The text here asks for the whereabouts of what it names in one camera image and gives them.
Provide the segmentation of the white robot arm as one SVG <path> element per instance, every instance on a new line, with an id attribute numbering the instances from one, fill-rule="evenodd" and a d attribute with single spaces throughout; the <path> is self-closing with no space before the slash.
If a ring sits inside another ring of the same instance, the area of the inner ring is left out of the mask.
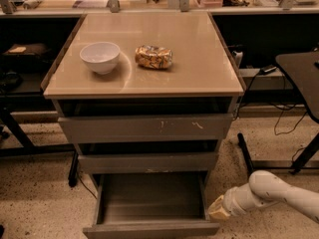
<path id="1" fill-rule="evenodd" d="M 226 220 L 278 202 L 319 223 L 318 192 L 290 185 L 265 170 L 254 171 L 246 184 L 228 189 L 208 207 L 207 212 L 211 219 Z"/>

